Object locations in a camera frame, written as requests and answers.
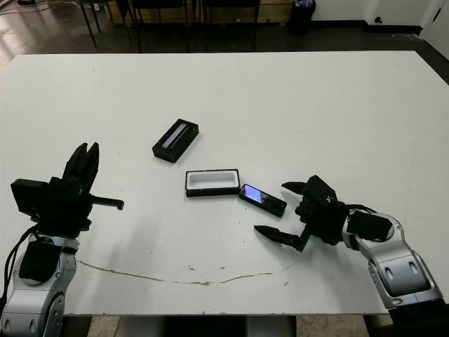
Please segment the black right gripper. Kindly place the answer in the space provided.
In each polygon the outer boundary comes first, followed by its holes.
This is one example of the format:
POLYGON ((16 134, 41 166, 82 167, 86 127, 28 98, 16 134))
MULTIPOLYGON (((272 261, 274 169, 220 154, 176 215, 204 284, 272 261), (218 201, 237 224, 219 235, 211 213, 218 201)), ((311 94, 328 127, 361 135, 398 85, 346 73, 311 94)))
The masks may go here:
POLYGON ((324 205, 318 203, 304 195, 307 192, 307 184, 304 182, 286 182, 281 186, 303 196, 295 209, 300 221, 305 224, 302 234, 288 234, 266 225, 255 225, 254 229, 257 232, 273 242, 293 247, 299 252, 303 252, 311 236, 318 237, 325 244, 333 246, 343 241, 342 228, 349 214, 349 207, 345 203, 336 200, 325 202, 324 205))

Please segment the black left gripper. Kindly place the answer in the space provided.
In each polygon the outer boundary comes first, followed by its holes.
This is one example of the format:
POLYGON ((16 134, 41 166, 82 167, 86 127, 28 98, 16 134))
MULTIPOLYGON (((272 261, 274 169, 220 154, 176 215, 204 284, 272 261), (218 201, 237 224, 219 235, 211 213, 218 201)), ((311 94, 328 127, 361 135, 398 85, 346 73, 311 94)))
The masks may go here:
POLYGON ((40 206, 39 232, 49 236, 78 236, 89 230, 88 219, 94 205, 118 210, 124 201, 97 197, 90 193, 98 173, 100 151, 98 143, 87 150, 87 143, 78 146, 69 158, 61 178, 51 178, 40 206))

